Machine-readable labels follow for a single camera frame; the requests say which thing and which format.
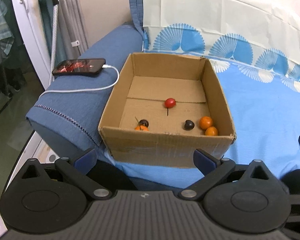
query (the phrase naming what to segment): blue sofa armrest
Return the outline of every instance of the blue sofa armrest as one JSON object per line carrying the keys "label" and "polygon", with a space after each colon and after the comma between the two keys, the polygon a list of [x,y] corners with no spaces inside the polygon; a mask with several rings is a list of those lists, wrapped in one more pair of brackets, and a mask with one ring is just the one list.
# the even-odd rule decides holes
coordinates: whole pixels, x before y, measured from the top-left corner
{"label": "blue sofa armrest", "polygon": [[[142,36],[133,25],[121,25],[92,45],[80,58],[105,58],[122,69],[128,55],[142,50]],[[116,80],[113,69],[97,77],[60,76],[48,89],[98,88]],[[98,124],[111,89],[85,93],[48,93],[38,99],[26,118],[43,140],[60,156],[78,156],[87,148],[103,155]]]}

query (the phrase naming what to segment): white charging cable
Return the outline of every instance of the white charging cable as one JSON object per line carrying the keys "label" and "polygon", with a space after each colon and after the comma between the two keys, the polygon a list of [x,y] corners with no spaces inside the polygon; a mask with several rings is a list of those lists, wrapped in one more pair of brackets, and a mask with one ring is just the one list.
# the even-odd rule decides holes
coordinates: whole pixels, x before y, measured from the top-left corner
{"label": "white charging cable", "polygon": [[116,67],[114,66],[110,66],[110,65],[103,65],[102,68],[113,68],[116,72],[117,72],[117,80],[106,87],[101,87],[101,88],[84,88],[84,89],[74,89],[74,90],[46,90],[45,92],[43,92],[40,97],[44,94],[47,93],[80,93],[80,92],[93,92],[93,91],[100,91],[100,90],[104,90],[104,89],[108,89],[110,87],[113,87],[115,84],[117,84],[117,82],[119,81],[119,71],[117,70]]}

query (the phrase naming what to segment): blue gripper pad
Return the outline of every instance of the blue gripper pad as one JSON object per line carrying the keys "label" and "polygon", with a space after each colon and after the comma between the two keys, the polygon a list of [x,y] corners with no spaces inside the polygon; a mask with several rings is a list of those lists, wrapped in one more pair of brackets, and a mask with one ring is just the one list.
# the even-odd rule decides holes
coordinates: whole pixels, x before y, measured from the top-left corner
{"label": "blue gripper pad", "polygon": [[194,165],[201,173],[206,176],[211,171],[215,170],[221,165],[220,160],[216,159],[212,155],[208,154],[202,149],[196,149],[193,153]]}
{"label": "blue gripper pad", "polygon": [[77,158],[71,158],[70,164],[82,174],[86,175],[97,163],[97,153],[95,149],[89,148]]}

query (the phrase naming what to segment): small orange fruit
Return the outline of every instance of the small orange fruit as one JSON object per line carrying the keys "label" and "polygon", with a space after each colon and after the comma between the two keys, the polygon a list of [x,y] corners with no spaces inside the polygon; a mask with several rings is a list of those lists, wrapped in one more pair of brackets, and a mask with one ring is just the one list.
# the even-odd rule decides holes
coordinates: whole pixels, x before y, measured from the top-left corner
{"label": "small orange fruit", "polygon": [[199,120],[201,129],[206,130],[213,125],[213,120],[209,116],[204,116]]}
{"label": "small orange fruit", "polygon": [[149,131],[148,127],[144,126],[144,125],[138,125],[135,128],[136,131]]}
{"label": "small orange fruit", "polygon": [[207,136],[218,136],[218,130],[214,126],[207,128],[206,132],[204,133]]}

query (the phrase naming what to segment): red cherry tomato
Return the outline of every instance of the red cherry tomato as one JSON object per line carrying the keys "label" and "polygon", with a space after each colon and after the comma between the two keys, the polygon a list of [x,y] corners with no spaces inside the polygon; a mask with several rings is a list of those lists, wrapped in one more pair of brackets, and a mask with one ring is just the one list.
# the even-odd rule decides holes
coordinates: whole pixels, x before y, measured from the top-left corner
{"label": "red cherry tomato", "polygon": [[173,108],[176,105],[176,101],[173,98],[168,98],[165,102],[164,102],[164,106],[166,108]]}

